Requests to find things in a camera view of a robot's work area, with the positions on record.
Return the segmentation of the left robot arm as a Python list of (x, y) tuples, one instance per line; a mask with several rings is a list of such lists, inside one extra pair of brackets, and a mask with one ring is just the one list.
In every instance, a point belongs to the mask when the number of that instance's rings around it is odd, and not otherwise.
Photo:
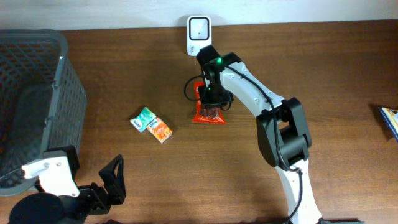
[(13, 207), (9, 223), (84, 223), (90, 215), (105, 215), (126, 198), (123, 167), (123, 156), (116, 156), (99, 171), (104, 185), (81, 186), (77, 197), (47, 192), (29, 195)]

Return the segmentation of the orange tissue pack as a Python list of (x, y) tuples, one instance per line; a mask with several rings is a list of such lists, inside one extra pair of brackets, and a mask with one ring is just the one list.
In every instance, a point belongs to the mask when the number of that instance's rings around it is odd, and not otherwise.
[(146, 129), (160, 142), (163, 143), (172, 135), (172, 130), (159, 118), (151, 121)]

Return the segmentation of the yellow snack bag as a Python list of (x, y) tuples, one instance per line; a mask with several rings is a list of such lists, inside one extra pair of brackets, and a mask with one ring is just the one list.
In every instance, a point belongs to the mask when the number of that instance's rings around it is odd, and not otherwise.
[(391, 130), (393, 137), (398, 141), (397, 109), (382, 107), (380, 112), (387, 127)]

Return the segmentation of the green tissue pack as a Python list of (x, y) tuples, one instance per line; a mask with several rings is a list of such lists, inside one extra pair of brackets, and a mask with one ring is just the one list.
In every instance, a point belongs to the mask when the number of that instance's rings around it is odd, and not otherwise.
[(147, 107), (144, 107), (139, 115), (130, 120), (130, 123), (140, 133), (146, 130), (146, 127), (152, 122), (157, 116)]

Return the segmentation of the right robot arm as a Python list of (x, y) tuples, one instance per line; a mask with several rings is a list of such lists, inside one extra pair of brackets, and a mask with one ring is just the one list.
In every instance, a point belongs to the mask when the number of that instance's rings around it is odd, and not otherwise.
[(205, 82), (202, 105), (228, 110), (237, 97), (256, 119), (257, 142), (265, 161), (276, 169), (287, 199), (284, 223), (327, 223), (319, 211), (310, 183), (312, 139), (303, 106), (275, 94), (257, 80), (233, 52), (220, 55), (212, 45), (196, 59)]

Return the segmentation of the red Hacks candy bag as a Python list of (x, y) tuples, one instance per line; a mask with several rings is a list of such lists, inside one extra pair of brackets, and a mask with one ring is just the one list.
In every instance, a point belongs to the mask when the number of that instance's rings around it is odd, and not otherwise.
[(193, 123), (226, 124), (219, 108), (205, 108), (201, 101), (195, 103)]

